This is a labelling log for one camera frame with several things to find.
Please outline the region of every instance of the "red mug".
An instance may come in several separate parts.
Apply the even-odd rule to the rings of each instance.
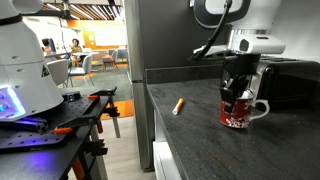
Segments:
[[[266,111],[260,115],[251,116],[251,107],[256,103],[263,103]],[[250,91],[245,91],[242,97],[236,100],[231,114],[225,112],[224,107],[225,101],[221,101],[219,120],[222,124],[233,128],[247,128],[252,120],[261,118],[270,111],[268,101],[262,99],[253,101],[253,94]]]

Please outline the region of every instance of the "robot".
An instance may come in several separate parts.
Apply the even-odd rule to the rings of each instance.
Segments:
[[[0,122],[34,115],[63,102],[37,36],[21,13],[35,13],[42,0],[0,1]]]
[[[205,47],[194,51],[194,61],[207,56],[224,59],[220,93],[226,102],[224,111],[232,113],[234,103],[248,89],[256,74],[261,54],[281,54],[285,44],[270,35],[274,16],[281,0],[194,0],[196,22],[205,29],[214,29]],[[232,25],[226,46],[212,46],[225,24]]]

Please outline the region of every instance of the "kitchen counter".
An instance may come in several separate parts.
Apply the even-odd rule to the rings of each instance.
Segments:
[[[320,111],[284,110],[247,129],[219,122],[219,80],[148,84],[182,179],[318,179]],[[179,98],[179,115],[172,110]]]

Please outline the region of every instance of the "black table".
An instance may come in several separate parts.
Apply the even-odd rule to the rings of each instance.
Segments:
[[[62,93],[80,91],[82,95],[91,94],[101,89],[114,89],[115,87],[81,87],[81,88],[66,88],[61,89]],[[105,107],[105,102],[99,102],[96,106]],[[88,140],[89,135],[97,136],[96,132],[92,132],[91,127],[80,127],[67,140],[67,143],[62,147],[53,147],[50,149],[16,152],[11,154],[0,155],[0,177],[1,179],[23,179],[23,180],[37,180],[37,179],[64,179],[69,173],[74,160],[82,153],[84,143]],[[106,172],[99,172],[104,170],[102,157],[97,159],[100,168],[95,169],[98,173],[96,177],[107,179]]]
[[[229,128],[219,122],[219,82],[148,85],[182,179],[319,179],[319,104],[269,113],[247,129]],[[185,103],[173,115],[179,98]]]

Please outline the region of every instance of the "mug handle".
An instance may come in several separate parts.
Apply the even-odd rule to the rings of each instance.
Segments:
[[[254,119],[258,119],[258,118],[262,118],[263,116],[267,115],[270,111],[270,107],[269,107],[269,104],[268,104],[268,100],[262,100],[262,99],[259,99],[259,100],[255,100],[252,102],[252,106],[254,106],[256,103],[262,103],[266,106],[266,111],[260,115],[256,115],[256,116],[251,116],[250,117],[250,121],[254,120]]]

